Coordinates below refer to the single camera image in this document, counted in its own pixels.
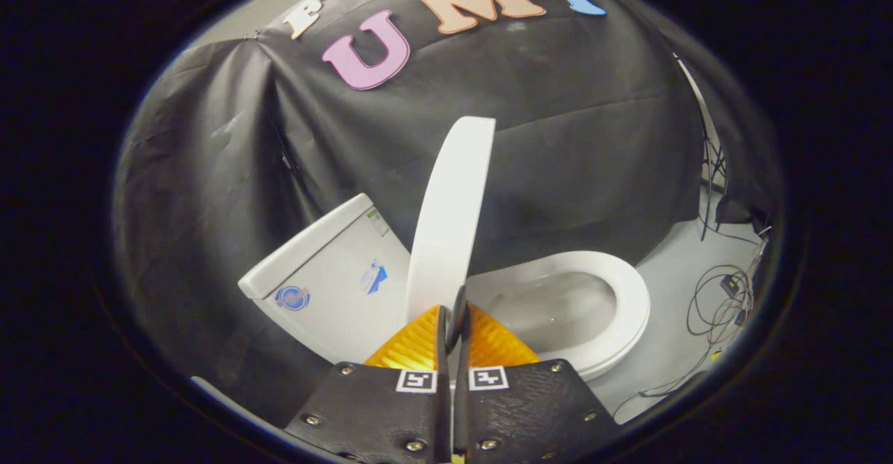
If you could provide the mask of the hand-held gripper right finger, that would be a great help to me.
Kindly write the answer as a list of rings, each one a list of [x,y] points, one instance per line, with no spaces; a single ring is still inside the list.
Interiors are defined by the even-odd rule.
[[[468,303],[453,407],[456,463],[577,463],[621,435],[575,368],[542,360]]]

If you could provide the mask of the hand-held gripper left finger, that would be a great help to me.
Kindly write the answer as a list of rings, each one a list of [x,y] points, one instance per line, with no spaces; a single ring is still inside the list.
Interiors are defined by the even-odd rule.
[[[335,364],[286,432],[361,463],[449,462],[448,324],[449,312],[432,307],[366,362]]]

